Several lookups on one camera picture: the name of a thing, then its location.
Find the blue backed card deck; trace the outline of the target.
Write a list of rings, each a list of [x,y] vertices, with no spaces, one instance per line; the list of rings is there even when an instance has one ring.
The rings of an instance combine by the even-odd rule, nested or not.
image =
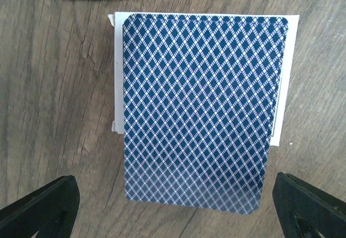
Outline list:
[[[259,208],[288,25],[264,16],[125,20],[127,199]]]

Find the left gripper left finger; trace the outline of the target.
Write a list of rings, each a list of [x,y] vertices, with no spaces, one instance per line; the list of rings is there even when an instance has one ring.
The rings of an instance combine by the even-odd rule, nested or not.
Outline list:
[[[79,202],[76,178],[61,176],[1,209],[1,237],[70,237]]]

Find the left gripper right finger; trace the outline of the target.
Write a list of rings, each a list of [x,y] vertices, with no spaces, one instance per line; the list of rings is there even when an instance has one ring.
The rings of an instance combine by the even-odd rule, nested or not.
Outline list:
[[[345,237],[344,201],[283,172],[272,198],[285,237]]]

